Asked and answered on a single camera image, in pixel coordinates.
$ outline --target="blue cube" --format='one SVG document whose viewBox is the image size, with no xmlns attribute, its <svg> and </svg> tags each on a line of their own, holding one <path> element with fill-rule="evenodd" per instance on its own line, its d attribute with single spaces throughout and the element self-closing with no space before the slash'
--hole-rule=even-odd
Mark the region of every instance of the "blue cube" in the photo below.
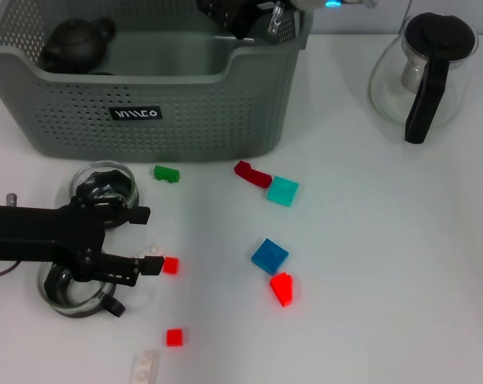
<svg viewBox="0 0 483 384">
<path fill-rule="evenodd" d="M 289 252 L 266 239 L 252 257 L 252 262 L 268 274 L 275 275 Z"/>
<path fill-rule="evenodd" d="M 297 182 L 276 176 L 269 188 L 268 199 L 283 206 L 291 206 L 297 190 Z"/>
</svg>

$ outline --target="white table surface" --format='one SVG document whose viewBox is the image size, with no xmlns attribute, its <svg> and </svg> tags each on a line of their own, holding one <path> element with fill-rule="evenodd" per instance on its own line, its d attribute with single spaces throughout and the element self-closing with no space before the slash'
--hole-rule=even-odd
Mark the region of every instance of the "white table surface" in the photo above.
<svg viewBox="0 0 483 384">
<path fill-rule="evenodd" d="M 460 114 L 421 146 L 366 97 L 391 39 L 313 36 L 301 53 L 281 143 L 250 160 L 301 183 L 292 208 L 236 177 L 236 162 L 170 164 L 177 185 L 129 164 L 153 213 L 108 233 L 106 250 L 156 243 L 181 273 L 119 287 L 122 318 L 75 320 L 21 264 L 0 278 L 0 383 L 127 384 L 134 354 L 158 350 L 157 384 L 483 384 L 483 39 Z M 0 205 L 9 192 L 63 205 L 85 164 L 36 153 L 0 101 Z M 265 238 L 290 252 L 285 309 L 249 259 Z M 170 350 L 174 327 L 189 336 Z"/>
</svg>

